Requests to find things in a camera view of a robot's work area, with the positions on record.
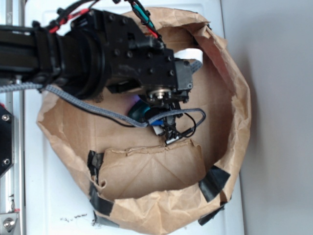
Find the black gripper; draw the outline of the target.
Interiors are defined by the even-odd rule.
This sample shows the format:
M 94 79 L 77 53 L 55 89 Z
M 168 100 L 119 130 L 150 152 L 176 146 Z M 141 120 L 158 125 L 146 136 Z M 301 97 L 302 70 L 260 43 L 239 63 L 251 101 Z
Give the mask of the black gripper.
M 115 94 L 133 93 L 151 105 L 188 102 L 193 87 L 191 65 L 174 57 L 158 39 L 145 35 L 132 18 L 104 11 L 112 76 L 106 82 Z

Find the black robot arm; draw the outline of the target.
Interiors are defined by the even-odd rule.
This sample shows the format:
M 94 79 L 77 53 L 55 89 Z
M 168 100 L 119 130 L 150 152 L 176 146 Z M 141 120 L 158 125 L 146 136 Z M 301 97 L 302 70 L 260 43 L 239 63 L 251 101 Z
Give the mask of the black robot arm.
M 40 26 L 1 26 L 0 75 L 55 84 L 78 99 L 107 88 L 154 105 L 187 102 L 193 87 L 189 62 L 145 35 L 133 19 L 99 10 L 75 19 L 64 36 Z

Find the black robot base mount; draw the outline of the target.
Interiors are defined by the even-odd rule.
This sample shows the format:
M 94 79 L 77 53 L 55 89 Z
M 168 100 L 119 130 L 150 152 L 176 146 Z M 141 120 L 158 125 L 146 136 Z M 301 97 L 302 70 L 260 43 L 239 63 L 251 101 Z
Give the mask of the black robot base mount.
M 0 177 L 13 163 L 13 118 L 7 109 L 0 105 Z

